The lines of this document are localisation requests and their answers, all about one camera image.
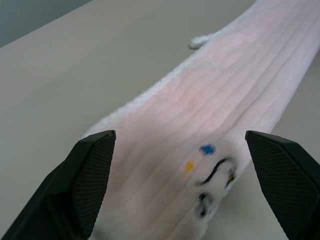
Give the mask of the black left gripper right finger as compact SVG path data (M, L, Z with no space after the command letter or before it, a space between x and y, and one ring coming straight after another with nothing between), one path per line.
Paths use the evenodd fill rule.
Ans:
M320 240L320 164L298 143L245 134L261 191L289 240Z

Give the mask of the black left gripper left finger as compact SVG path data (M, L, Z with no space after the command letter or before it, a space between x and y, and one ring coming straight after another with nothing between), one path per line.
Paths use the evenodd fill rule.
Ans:
M115 130L79 140L1 240L88 240L106 193L115 141Z

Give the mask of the pink ribbed sock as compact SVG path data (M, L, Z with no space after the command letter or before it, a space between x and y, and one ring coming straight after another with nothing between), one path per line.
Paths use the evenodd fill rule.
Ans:
M161 81L93 125L115 130L89 240L201 240L320 48L320 0L256 0Z

